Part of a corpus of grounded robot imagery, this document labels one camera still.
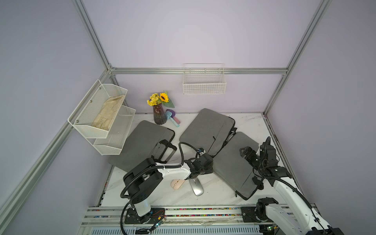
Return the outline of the silver computer mouse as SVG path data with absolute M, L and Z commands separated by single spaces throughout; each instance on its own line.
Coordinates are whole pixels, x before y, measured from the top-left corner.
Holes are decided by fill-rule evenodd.
M 204 193 L 203 186 L 198 178 L 190 179 L 189 183 L 196 196 L 201 196 Z

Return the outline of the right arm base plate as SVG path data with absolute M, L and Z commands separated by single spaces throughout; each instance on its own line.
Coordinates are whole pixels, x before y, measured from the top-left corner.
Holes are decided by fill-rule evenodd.
M 243 222 L 254 222 L 254 223 L 272 223 L 269 217 L 266 216 L 266 207 L 241 207 L 241 215 Z

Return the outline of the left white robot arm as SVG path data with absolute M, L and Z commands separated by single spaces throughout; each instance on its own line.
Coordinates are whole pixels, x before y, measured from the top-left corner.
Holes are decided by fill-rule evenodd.
M 127 198 L 139 217 L 151 214 L 149 196 L 163 180 L 191 180 L 213 173 L 213 158 L 201 149 L 197 156 L 180 164 L 163 164 L 147 158 L 128 172 L 123 181 L 121 198 Z

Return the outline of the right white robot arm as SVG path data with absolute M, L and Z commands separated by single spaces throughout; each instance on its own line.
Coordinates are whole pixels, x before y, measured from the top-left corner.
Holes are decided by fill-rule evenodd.
M 290 172 L 278 165 L 276 149 L 268 137 L 262 143 L 259 154 L 251 147 L 240 149 L 240 156 L 253 168 L 256 179 L 267 180 L 292 210 L 292 218 L 279 202 L 272 197 L 260 198 L 255 208 L 260 222 L 273 221 L 286 235 L 342 235 L 339 228 L 332 227 L 317 212 L 303 194 L 285 179 L 292 178 Z

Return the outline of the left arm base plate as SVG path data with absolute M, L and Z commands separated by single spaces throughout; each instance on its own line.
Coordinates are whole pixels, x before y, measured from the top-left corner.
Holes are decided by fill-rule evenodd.
M 135 209 L 129 208 L 123 216 L 125 224 L 154 224 L 159 217 L 165 215 L 165 208 L 151 208 L 151 211 L 144 216 L 139 216 Z

